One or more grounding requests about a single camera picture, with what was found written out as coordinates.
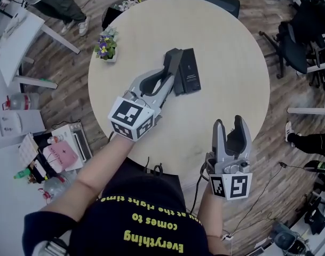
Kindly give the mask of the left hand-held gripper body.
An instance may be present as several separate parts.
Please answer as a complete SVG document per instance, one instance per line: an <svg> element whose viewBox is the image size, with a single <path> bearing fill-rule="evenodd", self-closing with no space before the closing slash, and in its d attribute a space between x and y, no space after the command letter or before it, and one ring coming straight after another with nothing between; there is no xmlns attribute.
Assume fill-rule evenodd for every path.
<svg viewBox="0 0 325 256"><path fill-rule="evenodd" d="M148 95L139 89L127 90L124 96L115 100L108 119L115 133L138 141L156 125L161 105L161 92Z"/></svg>

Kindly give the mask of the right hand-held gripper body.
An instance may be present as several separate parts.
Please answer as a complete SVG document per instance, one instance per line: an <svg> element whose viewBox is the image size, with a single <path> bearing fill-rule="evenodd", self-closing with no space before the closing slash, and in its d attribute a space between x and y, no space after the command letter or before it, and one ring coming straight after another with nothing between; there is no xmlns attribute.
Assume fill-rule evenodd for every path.
<svg viewBox="0 0 325 256"><path fill-rule="evenodd" d="M218 158L207 153L205 169L209 176L212 193L228 201L244 199L249 195L252 173L250 161L245 156Z"/></svg>

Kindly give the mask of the black telephone handset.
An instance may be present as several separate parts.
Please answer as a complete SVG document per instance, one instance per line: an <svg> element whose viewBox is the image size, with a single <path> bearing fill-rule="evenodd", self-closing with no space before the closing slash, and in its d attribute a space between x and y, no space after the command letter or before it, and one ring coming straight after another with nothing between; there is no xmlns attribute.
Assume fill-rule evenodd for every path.
<svg viewBox="0 0 325 256"><path fill-rule="evenodd" d="M183 56L183 50L174 48L169 50L164 56L164 69L162 81L165 81L169 76L174 76L173 91L176 96L184 93L183 82L181 79L180 62Z"/></svg>

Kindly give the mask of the person's left forearm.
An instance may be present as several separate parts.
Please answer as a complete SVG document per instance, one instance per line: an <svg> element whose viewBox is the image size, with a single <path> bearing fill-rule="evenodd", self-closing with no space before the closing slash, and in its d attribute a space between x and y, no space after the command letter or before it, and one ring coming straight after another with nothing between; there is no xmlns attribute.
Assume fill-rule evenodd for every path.
<svg viewBox="0 0 325 256"><path fill-rule="evenodd" d="M116 135L79 171L67 190L41 210L60 213L80 221L86 209L120 168L133 146L133 141Z"/></svg>

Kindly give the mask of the person's right forearm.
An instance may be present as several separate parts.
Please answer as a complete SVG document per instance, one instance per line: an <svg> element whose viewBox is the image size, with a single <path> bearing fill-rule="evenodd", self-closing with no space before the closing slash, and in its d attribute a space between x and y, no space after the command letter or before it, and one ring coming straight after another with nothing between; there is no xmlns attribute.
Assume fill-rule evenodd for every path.
<svg viewBox="0 0 325 256"><path fill-rule="evenodd" d="M227 251L222 241L223 200L215 196L208 187L202 196L197 218L205 229L209 251L213 255L226 255Z"/></svg>

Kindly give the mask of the white toaster oven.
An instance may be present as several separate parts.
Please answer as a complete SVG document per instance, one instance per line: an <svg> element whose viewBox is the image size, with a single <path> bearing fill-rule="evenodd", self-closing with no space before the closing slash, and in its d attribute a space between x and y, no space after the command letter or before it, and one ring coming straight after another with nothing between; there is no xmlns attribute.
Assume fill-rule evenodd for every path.
<svg viewBox="0 0 325 256"><path fill-rule="evenodd" d="M83 163L93 157L81 123L66 124L51 133L56 137L62 136Z"/></svg>

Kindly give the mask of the pink paper bag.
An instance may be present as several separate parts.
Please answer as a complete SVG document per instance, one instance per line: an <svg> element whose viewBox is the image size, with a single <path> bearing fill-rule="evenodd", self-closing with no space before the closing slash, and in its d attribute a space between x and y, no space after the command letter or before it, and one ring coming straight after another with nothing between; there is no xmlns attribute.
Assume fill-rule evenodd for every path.
<svg viewBox="0 0 325 256"><path fill-rule="evenodd" d="M78 155L66 141L48 145L43 149L43 155L56 173L70 168L78 159Z"/></svg>

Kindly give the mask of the white flower bunch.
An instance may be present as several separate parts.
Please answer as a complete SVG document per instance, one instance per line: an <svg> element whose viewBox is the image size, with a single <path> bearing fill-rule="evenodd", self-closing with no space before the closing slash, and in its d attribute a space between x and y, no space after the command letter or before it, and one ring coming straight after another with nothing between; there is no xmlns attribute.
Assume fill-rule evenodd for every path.
<svg viewBox="0 0 325 256"><path fill-rule="evenodd" d="M139 4L141 2L142 2L142 0L123 0L117 4L116 8L119 11L124 12L124 11L128 10L129 8Z"/></svg>

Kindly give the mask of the black green-trimmed object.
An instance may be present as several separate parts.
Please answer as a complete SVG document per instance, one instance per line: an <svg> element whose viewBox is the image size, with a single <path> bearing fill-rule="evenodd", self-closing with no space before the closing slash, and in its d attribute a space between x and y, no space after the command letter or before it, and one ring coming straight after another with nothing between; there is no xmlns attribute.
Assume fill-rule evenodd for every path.
<svg viewBox="0 0 325 256"><path fill-rule="evenodd" d="M304 169L309 172L325 173L325 162L312 160L304 165Z"/></svg>

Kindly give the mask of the clear jug red ribbon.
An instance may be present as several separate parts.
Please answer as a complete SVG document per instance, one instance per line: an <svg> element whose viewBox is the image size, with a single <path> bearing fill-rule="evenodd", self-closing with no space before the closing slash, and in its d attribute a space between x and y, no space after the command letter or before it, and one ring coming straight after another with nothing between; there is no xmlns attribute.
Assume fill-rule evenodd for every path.
<svg viewBox="0 0 325 256"><path fill-rule="evenodd" d="M38 191L42 194L45 203L49 204L59 198L70 187L72 182L73 179L63 175L53 177L46 180L43 187L39 188Z"/></svg>

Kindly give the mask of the pale pink smartphone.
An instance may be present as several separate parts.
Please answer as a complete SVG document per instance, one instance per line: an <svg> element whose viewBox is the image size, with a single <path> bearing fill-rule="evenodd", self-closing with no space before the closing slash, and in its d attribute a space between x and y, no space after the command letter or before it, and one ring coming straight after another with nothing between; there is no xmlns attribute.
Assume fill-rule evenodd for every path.
<svg viewBox="0 0 325 256"><path fill-rule="evenodd" d="M37 160L37 159L34 160L34 167L37 169L37 171L39 172L39 174L41 175L42 178L46 177L46 171L45 171L44 167L42 167L39 160Z"/></svg>

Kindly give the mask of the white quilted box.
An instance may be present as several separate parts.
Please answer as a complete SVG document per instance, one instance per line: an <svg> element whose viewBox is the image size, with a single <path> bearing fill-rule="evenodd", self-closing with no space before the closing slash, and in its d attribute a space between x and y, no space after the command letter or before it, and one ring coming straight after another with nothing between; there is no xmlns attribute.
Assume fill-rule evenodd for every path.
<svg viewBox="0 0 325 256"><path fill-rule="evenodd" d="M23 168L26 168L38 155L38 145L34 140L32 133L28 133L20 147L19 147L19 160Z"/></svg>

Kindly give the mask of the person's black printed shirt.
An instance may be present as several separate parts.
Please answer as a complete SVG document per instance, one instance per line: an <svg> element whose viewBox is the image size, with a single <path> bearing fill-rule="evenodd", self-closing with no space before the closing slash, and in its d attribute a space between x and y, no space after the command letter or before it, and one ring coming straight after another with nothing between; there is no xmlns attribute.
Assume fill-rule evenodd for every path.
<svg viewBox="0 0 325 256"><path fill-rule="evenodd" d="M69 256L228 256L210 251L200 220L186 212L176 176L148 175L130 159L80 221L38 211L24 224L25 256L68 231Z"/></svg>

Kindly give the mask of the large white cardboard box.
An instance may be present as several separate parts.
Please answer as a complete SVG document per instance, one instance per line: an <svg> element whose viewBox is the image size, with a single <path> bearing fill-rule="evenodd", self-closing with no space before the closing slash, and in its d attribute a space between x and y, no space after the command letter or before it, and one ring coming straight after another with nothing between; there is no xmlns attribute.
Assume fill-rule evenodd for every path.
<svg viewBox="0 0 325 256"><path fill-rule="evenodd" d="M28 133L45 131L39 110L0 111L0 148L20 143Z"/></svg>

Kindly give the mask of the green plastic bottle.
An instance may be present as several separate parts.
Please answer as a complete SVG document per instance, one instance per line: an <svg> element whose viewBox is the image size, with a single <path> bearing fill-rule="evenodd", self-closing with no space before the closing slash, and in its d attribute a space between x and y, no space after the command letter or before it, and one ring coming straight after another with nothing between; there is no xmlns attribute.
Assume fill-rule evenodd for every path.
<svg viewBox="0 0 325 256"><path fill-rule="evenodd" d="M13 178L14 179L21 179L21 178L24 178L24 177L27 177L27 176L30 176L31 175L31 171L29 168L26 168L22 171L19 171Z"/></svg>

